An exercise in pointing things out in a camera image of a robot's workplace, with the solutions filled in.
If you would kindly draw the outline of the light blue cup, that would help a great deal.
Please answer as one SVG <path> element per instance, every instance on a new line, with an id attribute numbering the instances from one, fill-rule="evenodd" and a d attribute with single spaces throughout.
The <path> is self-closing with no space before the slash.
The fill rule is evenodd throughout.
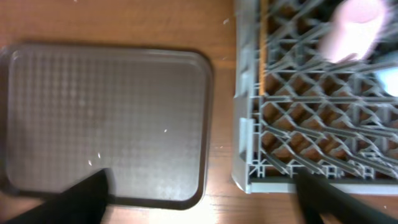
<path id="1" fill-rule="evenodd" d="M 380 87 L 388 94 L 397 97 L 398 80 L 397 67 L 386 68 L 374 72 L 374 76 Z"/>

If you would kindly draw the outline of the white pink cup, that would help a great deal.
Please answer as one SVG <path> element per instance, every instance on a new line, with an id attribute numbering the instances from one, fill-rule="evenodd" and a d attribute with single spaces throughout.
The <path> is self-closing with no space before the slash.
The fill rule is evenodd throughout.
<path id="1" fill-rule="evenodd" d="M 388 20 L 388 4 L 382 0 L 345 0 L 334 10 L 330 30 L 318 46 L 330 63 L 365 59 Z"/>

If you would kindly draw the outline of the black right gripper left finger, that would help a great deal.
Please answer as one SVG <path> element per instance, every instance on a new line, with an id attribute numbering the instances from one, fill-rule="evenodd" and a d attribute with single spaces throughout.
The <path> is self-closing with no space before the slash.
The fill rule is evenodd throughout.
<path id="1" fill-rule="evenodd" d="M 112 174 L 101 169 L 45 203 L 10 220 L 8 224 L 101 223 L 111 201 Z"/>

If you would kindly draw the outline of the wooden chopstick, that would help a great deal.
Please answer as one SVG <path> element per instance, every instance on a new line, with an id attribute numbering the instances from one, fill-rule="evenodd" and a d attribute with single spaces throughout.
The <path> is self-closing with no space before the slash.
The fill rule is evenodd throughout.
<path id="1" fill-rule="evenodd" d="M 260 0 L 260 27 L 259 27 L 259 95 L 266 92 L 266 59 L 267 59 L 267 26 L 269 0 Z"/>

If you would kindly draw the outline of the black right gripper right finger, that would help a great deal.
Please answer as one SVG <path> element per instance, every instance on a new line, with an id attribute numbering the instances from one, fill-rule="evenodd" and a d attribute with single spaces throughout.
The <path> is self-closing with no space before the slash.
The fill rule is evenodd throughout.
<path id="1" fill-rule="evenodd" d="M 397 219 L 375 210 L 306 170 L 294 177 L 298 205 L 305 223 L 323 223 L 322 214 L 341 223 L 397 223 Z"/>

